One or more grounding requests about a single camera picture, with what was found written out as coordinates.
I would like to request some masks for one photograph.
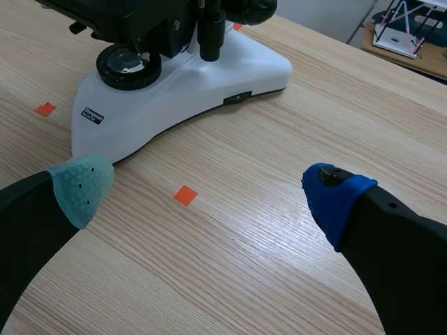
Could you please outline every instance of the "orange square marker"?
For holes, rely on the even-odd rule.
[[[41,115],[42,117],[47,117],[56,109],[56,106],[53,106],[51,103],[44,103],[34,109],[34,112]]]
[[[179,189],[178,192],[174,195],[174,199],[176,199],[176,201],[180,202],[184,206],[188,206],[189,204],[191,204],[197,194],[197,192],[190,189],[188,186],[183,185],[182,188]]]

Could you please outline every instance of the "wood grain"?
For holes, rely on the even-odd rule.
[[[372,23],[366,24],[360,42],[362,50],[395,64],[447,80],[447,58],[442,54],[445,51],[445,48],[430,43],[424,43],[423,47],[420,48],[420,51],[418,52],[419,57],[411,59],[380,47],[373,46],[373,35],[374,25]]]
[[[70,156],[71,104],[104,43],[33,1],[0,12],[0,187]],[[294,65],[281,94],[203,114],[116,166],[94,220],[4,334],[383,334],[314,224],[301,174],[334,163],[446,217],[445,87],[274,17],[242,31]],[[33,109],[57,106],[47,119]],[[173,195],[198,191],[183,207]]]

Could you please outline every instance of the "blue rubber pad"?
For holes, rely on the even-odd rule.
[[[343,234],[358,198],[377,185],[377,181],[358,174],[338,186],[326,186],[318,169],[333,166],[324,163],[311,166],[302,176],[302,188],[310,212],[320,221],[326,238],[335,251],[339,252]]]
[[[88,154],[47,171],[61,210],[75,227],[84,229],[112,186],[112,163],[102,155]]]

